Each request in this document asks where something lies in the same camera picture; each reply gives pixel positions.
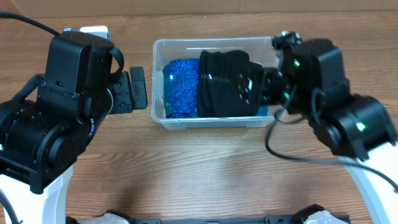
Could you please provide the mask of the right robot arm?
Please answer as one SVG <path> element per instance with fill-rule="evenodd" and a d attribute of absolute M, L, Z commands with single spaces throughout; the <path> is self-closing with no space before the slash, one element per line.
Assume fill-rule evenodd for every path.
<path fill-rule="evenodd" d="M 302 40 L 295 33 L 272 38 L 277 68 L 264 71 L 258 95 L 307 119 L 334 159 L 306 163 L 343 166 L 356 184 L 374 223 L 397 222 L 397 130 L 383 104 L 353 94 L 343 54 L 328 39 Z"/>

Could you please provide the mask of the black cloth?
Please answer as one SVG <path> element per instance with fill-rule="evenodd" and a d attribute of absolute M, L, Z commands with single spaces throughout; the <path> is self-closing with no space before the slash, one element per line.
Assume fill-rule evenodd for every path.
<path fill-rule="evenodd" d="M 200 118 L 255 116 L 264 69 L 242 50 L 200 55 L 197 110 Z"/>

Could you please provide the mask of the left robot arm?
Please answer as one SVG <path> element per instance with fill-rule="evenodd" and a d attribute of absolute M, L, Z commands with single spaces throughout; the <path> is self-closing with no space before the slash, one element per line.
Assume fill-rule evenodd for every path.
<path fill-rule="evenodd" d="M 74 223 L 68 185 L 110 114 L 147 108 L 142 67 L 124 56 L 106 26 L 53 31 L 44 73 L 1 103 L 1 205 L 7 223 Z"/>

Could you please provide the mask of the blue jeans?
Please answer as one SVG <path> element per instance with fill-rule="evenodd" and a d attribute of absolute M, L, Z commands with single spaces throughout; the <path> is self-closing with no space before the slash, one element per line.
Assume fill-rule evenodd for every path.
<path fill-rule="evenodd" d="M 268 111 L 268 107 L 262 105 L 259 107 L 256 116 L 268 116 Z"/>

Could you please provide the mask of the blue sparkly cloth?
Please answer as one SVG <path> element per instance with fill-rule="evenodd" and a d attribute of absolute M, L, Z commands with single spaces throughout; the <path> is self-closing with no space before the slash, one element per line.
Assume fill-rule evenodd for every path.
<path fill-rule="evenodd" d="M 166 118 L 196 118 L 200 59 L 170 61 L 163 68 Z"/>

